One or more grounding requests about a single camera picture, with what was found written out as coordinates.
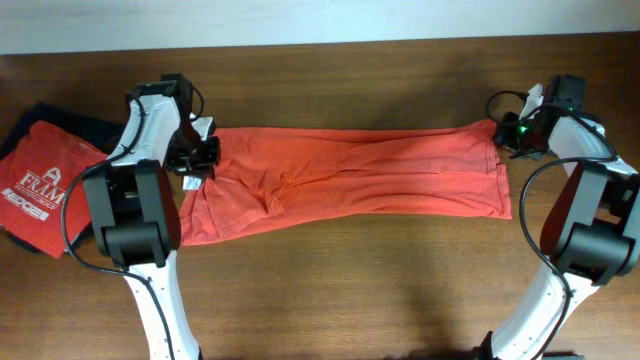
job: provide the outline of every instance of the cable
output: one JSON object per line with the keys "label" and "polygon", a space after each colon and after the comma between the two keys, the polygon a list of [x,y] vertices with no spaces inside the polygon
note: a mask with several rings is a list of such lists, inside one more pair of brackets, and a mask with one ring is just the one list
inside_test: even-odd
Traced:
{"label": "cable", "polygon": [[191,122],[194,122],[200,119],[200,116],[202,116],[202,112],[204,111],[204,96],[202,96],[202,93],[200,92],[200,90],[198,90],[197,87],[195,87],[195,85],[192,84],[191,87],[196,92],[196,94],[198,94],[198,97],[200,98],[200,111],[198,111],[198,115],[196,115],[196,117],[191,119]]}
{"label": "cable", "polygon": [[73,189],[78,185],[78,183],[80,181],[82,181],[83,179],[85,179],[87,176],[90,176],[100,170],[103,170],[104,168],[106,168],[109,164],[118,161],[120,159],[122,159],[123,157],[125,157],[126,155],[128,155],[131,152],[131,149],[133,147],[136,146],[136,144],[138,143],[138,140],[140,139],[140,135],[142,133],[142,128],[144,126],[144,121],[147,117],[147,113],[144,111],[144,107],[142,106],[142,102],[140,101],[140,98],[138,98],[137,96],[134,96],[132,94],[128,94],[133,101],[136,102],[136,104],[138,105],[138,108],[140,109],[140,123],[138,124],[138,129],[136,130],[136,133],[133,137],[133,140],[131,141],[131,144],[129,146],[123,146],[124,150],[112,157],[109,158],[107,160],[101,161],[91,167],[86,168],[82,173],[80,173],[78,176],[76,176],[73,181],[71,181],[71,184],[69,185],[69,188],[67,189],[67,193],[64,196],[64,200],[62,201],[62,208],[61,208],[61,212],[60,212],[60,227],[62,228],[62,239],[64,240],[64,244],[67,247],[67,251],[69,252],[69,254],[71,254],[71,256],[82,266],[84,266],[85,268],[89,269],[89,270],[93,270],[93,271],[97,271],[99,273],[103,273],[103,274],[110,274],[110,275],[118,275],[118,276],[123,276],[123,277],[129,277],[132,279],[136,279],[137,281],[139,281],[142,285],[145,286],[145,288],[147,289],[147,291],[149,292],[149,295],[151,296],[151,299],[153,300],[154,305],[156,306],[156,310],[158,311],[158,315],[160,315],[160,320],[162,320],[162,326],[164,327],[164,331],[165,331],[165,335],[167,337],[167,346],[169,348],[169,356],[171,357],[171,360],[175,360],[175,356],[173,354],[173,344],[171,342],[171,334],[169,332],[169,325],[167,324],[167,319],[164,316],[164,312],[162,311],[162,307],[160,306],[160,302],[158,301],[158,297],[156,296],[155,291],[153,291],[153,288],[151,287],[151,283],[149,282],[149,280],[136,275],[136,274],[132,274],[130,272],[124,271],[124,270],[116,270],[116,269],[109,269],[109,268],[104,268],[104,267],[100,267],[100,266],[96,266],[93,264],[89,264],[88,262],[84,261],[84,259],[82,259],[80,256],[78,256],[78,254],[76,254],[75,250],[71,247],[71,243],[69,242],[69,236],[67,234],[67,222],[66,222],[66,218],[67,218],[67,206],[69,204],[69,199],[71,198],[71,194],[73,192]]}
{"label": "cable", "polygon": [[550,168],[552,168],[554,166],[562,165],[562,164],[566,164],[566,163],[571,163],[571,162],[581,162],[581,161],[594,161],[594,162],[599,162],[599,163],[606,163],[606,162],[612,162],[612,161],[618,160],[618,153],[615,150],[615,148],[613,147],[613,145],[611,145],[611,143],[602,134],[600,134],[596,130],[595,127],[589,126],[589,124],[587,124],[579,116],[577,116],[574,113],[572,113],[571,111],[569,111],[567,109],[564,109],[562,107],[559,107],[557,105],[554,105],[554,104],[542,104],[542,105],[536,107],[535,109],[533,109],[531,112],[529,112],[529,114],[524,116],[520,122],[527,121],[531,116],[533,116],[533,114],[535,114],[537,111],[539,111],[540,109],[543,109],[543,108],[553,108],[553,109],[559,110],[559,111],[561,111],[563,113],[563,115],[570,116],[572,119],[576,120],[576,122],[578,122],[578,124],[583,126],[591,134],[596,136],[598,138],[598,140],[607,148],[607,150],[609,151],[609,157],[606,157],[606,158],[600,158],[600,157],[571,157],[571,158],[559,159],[559,160],[555,160],[555,161],[549,162],[549,163],[541,166],[540,168],[538,168],[536,171],[534,171],[533,174],[531,174],[531,176],[529,176],[529,178],[525,182],[524,186],[522,187],[522,192],[520,194],[519,213],[520,213],[520,226],[522,227],[522,232],[524,233],[524,237],[527,240],[527,242],[529,243],[529,246],[531,246],[531,249],[533,249],[533,252],[540,258],[540,260],[542,260],[542,262],[547,267],[549,267],[549,269],[551,269],[551,272],[553,272],[554,275],[556,275],[557,277],[560,278],[560,281],[562,282],[562,285],[563,285],[563,288],[564,288],[564,292],[565,292],[565,301],[564,301],[564,304],[562,306],[562,312],[560,313],[560,317],[558,318],[558,321],[556,322],[555,326],[551,330],[551,333],[549,333],[549,336],[547,337],[547,340],[542,344],[542,347],[540,348],[540,350],[536,353],[536,355],[534,355],[531,358],[532,360],[536,360],[536,359],[538,359],[540,356],[542,356],[544,354],[544,352],[546,351],[547,347],[549,346],[549,344],[551,344],[551,341],[553,341],[553,338],[558,333],[558,330],[562,326],[562,323],[564,322],[564,320],[567,317],[567,314],[569,312],[569,306],[571,305],[571,298],[573,297],[573,291],[571,290],[571,285],[569,285],[569,282],[567,281],[567,278],[564,276],[564,274],[561,273],[560,270],[558,270],[558,268],[555,265],[553,265],[553,263],[542,253],[542,251],[540,250],[538,245],[536,245],[535,241],[533,240],[533,237],[531,236],[531,233],[529,233],[529,228],[527,227],[527,219],[526,219],[526,214],[525,214],[525,203],[526,203],[526,199],[527,199],[527,191],[529,190],[529,187],[531,186],[533,181],[540,174],[542,174],[544,171],[546,171],[546,170],[548,170],[548,169],[550,169]]}
{"label": "cable", "polygon": [[504,122],[504,121],[498,121],[496,120],[492,115],[491,115],[491,110],[489,109],[489,107],[491,107],[491,102],[493,101],[493,99],[495,99],[496,97],[500,96],[500,95],[504,95],[504,94],[509,94],[509,95],[515,95],[517,97],[520,98],[520,100],[522,101],[527,101],[527,97],[529,96],[529,94],[527,93],[523,93],[523,92],[518,92],[518,91],[513,91],[513,90],[502,90],[502,91],[498,91],[497,93],[491,95],[491,97],[489,98],[489,100],[487,100],[487,104],[484,107],[485,112],[487,113],[487,117],[493,121],[494,123],[498,124],[498,125],[504,125],[504,126],[517,126],[519,125],[522,120],[520,121],[515,121],[515,122]]}

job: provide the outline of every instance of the table surface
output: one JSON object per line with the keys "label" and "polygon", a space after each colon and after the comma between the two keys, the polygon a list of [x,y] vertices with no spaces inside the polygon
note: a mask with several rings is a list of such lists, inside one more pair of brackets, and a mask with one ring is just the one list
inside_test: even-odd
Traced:
{"label": "table surface", "polygon": [[[124,93],[183,72],[220,126],[405,129],[483,119],[486,99],[551,75],[588,79],[585,106],[640,167],[638,33],[0,57],[0,139],[42,100],[125,122]],[[519,104],[497,101],[501,112]],[[511,201],[540,165],[509,160]],[[534,236],[566,176],[528,201]],[[183,194],[175,190],[176,201]],[[183,247],[179,281],[206,359],[353,359],[465,350],[515,309],[539,260],[514,220],[359,215]],[[145,359],[122,279],[0,239],[0,358]],[[92,241],[80,254],[109,265]],[[640,271],[588,299],[553,342],[588,359],[637,359]]]}

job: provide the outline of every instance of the red garment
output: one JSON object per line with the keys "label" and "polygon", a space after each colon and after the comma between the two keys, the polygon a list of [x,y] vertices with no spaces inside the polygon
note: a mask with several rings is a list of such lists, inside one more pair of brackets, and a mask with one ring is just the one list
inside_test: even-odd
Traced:
{"label": "red garment", "polygon": [[511,218],[489,120],[456,129],[218,129],[215,180],[180,209],[182,243],[210,244],[352,214]]}
{"label": "red garment", "polygon": [[[92,145],[38,121],[12,153],[0,161],[0,226],[56,258],[65,245],[60,208],[69,184],[87,166],[106,159]],[[84,189],[74,191],[67,209],[69,238],[91,221]]]}

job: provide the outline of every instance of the brown wooden surface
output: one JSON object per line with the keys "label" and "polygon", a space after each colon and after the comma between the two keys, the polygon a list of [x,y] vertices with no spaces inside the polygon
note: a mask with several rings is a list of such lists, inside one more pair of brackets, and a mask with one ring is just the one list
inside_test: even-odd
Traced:
{"label": "brown wooden surface", "polygon": [[[588,79],[587,108],[639,168],[639,40],[627,33],[4,56],[0,138],[37,100],[124,122],[124,92],[165,72],[185,73],[207,99],[205,114],[222,126],[359,129],[468,124],[484,118],[497,90],[574,73]],[[518,104],[497,105],[499,112]],[[515,204],[540,164],[502,155]],[[534,235],[565,179],[555,169],[531,191]],[[191,329],[206,359],[469,349],[511,314],[536,272],[517,218],[352,216],[182,248]],[[0,358],[148,358],[122,279],[0,240]],[[108,264],[92,242],[80,253]],[[588,299],[552,349],[637,359],[639,280],[640,271],[616,278]]]}

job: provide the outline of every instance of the red cloth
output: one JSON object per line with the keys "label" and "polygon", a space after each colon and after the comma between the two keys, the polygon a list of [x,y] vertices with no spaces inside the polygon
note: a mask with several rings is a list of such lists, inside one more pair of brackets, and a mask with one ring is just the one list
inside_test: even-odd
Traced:
{"label": "red cloth", "polygon": [[182,243],[210,244],[352,214],[511,218],[489,120],[456,129],[218,129],[215,180],[180,209]]}
{"label": "red cloth", "polygon": [[[60,230],[65,192],[82,170],[106,157],[82,139],[47,122],[36,122],[13,152],[0,161],[0,225],[59,258],[65,248]],[[90,221],[79,184],[67,209],[70,239]]]}

